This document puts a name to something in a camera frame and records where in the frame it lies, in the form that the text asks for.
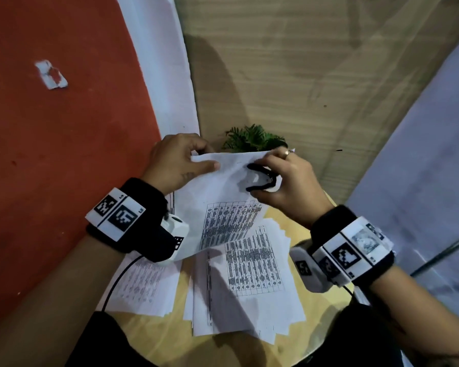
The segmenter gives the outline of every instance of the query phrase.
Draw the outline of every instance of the green plant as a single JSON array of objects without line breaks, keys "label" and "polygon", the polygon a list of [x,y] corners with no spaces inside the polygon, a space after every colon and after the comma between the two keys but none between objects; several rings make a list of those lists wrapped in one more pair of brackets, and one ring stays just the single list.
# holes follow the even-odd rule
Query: green plant
[{"label": "green plant", "polygon": [[233,152],[270,151],[280,146],[287,147],[282,136],[266,133],[261,125],[253,124],[243,129],[233,127],[226,131],[226,136],[223,149],[231,149]]}]

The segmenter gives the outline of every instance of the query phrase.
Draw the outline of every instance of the black staple remover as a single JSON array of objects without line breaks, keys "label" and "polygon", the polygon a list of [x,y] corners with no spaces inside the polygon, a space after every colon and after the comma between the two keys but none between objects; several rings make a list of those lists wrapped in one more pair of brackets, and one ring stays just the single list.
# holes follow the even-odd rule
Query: black staple remover
[{"label": "black staple remover", "polygon": [[253,185],[251,187],[248,187],[247,188],[247,192],[251,192],[253,190],[265,190],[265,189],[268,189],[268,188],[275,187],[275,185],[277,184],[277,176],[279,176],[278,173],[276,173],[276,172],[274,172],[272,170],[269,170],[269,169],[263,167],[262,165],[257,165],[256,163],[249,163],[247,165],[247,168],[249,170],[252,170],[252,171],[258,171],[260,173],[263,173],[263,174],[267,175],[270,178],[270,182],[269,183],[264,184],[264,185]]}]

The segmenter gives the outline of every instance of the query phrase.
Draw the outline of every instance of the orange-red wall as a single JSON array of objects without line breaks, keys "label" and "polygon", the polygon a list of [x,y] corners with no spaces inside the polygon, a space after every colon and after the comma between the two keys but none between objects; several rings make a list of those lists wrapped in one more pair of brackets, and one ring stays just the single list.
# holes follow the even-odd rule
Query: orange-red wall
[{"label": "orange-red wall", "polygon": [[[48,90],[48,59],[68,87]],[[0,317],[137,176],[159,140],[116,0],[0,0]]]}]

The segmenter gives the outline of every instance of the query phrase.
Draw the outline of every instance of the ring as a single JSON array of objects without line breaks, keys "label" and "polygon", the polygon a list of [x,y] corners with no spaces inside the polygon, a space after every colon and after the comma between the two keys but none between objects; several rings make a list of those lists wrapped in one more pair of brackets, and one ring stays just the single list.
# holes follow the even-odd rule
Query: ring
[{"label": "ring", "polygon": [[290,150],[285,151],[282,159],[285,160],[287,156],[289,155],[289,153],[294,153],[294,151],[290,151]]}]

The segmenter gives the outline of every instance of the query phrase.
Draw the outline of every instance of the person's left hand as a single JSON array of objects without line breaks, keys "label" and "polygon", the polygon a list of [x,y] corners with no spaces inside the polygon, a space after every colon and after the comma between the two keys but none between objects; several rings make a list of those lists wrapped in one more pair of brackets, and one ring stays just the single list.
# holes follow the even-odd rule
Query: person's left hand
[{"label": "person's left hand", "polygon": [[166,196],[199,175],[219,170],[217,161],[192,162],[192,151],[213,153],[214,149],[197,134],[165,136],[153,147],[150,165],[141,179]]}]

